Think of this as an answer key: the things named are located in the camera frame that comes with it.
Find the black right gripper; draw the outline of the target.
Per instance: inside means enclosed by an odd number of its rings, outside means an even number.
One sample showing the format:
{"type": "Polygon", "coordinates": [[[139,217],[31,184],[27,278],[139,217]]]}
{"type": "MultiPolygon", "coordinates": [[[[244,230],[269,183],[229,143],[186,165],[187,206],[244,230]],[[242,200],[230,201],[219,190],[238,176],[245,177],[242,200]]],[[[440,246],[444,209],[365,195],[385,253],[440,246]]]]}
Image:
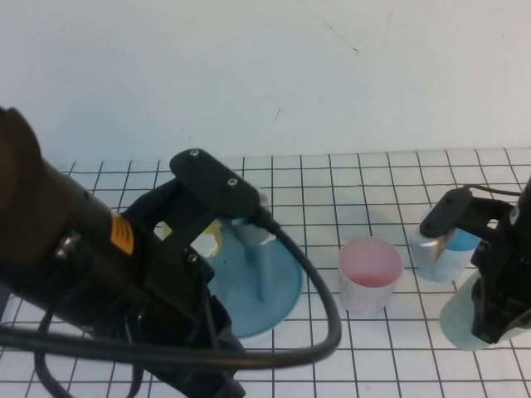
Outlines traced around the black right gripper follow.
{"type": "Polygon", "coordinates": [[[472,334],[494,344],[509,330],[530,329],[530,229],[498,223],[471,263],[480,274],[471,294],[472,334]]]}

